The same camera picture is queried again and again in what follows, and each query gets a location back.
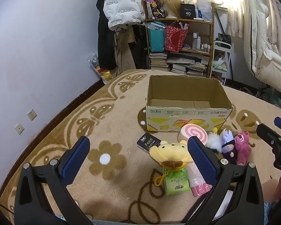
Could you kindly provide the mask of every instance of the pink swirl roll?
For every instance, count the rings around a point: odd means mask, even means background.
[[[205,145],[207,143],[207,133],[206,131],[198,125],[195,124],[186,124],[184,125],[178,135],[178,141],[188,141],[192,136],[197,136],[198,139]]]

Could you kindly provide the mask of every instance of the pink plush bear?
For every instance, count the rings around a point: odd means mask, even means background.
[[[235,148],[237,150],[237,165],[245,166],[251,155],[251,147],[249,145],[249,132],[239,132],[238,135],[234,138]]]

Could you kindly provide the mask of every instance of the pink spiral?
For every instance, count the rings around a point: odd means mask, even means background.
[[[205,144],[207,141],[206,131],[198,125],[187,124],[185,126],[185,133],[188,137],[197,136],[203,144]]]

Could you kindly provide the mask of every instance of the green tissue pack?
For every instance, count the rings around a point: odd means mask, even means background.
[[[162,168],[162,172],[164,174],[165,172],[170,172],[170,170]],[[164,179],[164,186],[166,195],[189,191],[190,187],[186,168],[184,167],[178,171],[170,172]]]

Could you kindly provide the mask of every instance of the metal screw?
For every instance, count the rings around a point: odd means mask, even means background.
[[[228,160],[223,158],[220,160],[220,162],[223,164],[223,165],[227,165],[228,164]]]
[[[250,166],[251,168],[254,168],[254,167],[255,167],[254,162],[249,162],[249,166]]]
[[[51,161],[50,161],[50,165],[51,166],[54,166],[54,165],[56,165],[58,163],[58,161],[56,160],[56,159],[52,159]]]
[[[27,168],[29,168],[29,166],[30,166],[29,163],[25,163],[25,164],[23,165],[23,168],[24,168],[24,169],[27,169]]]

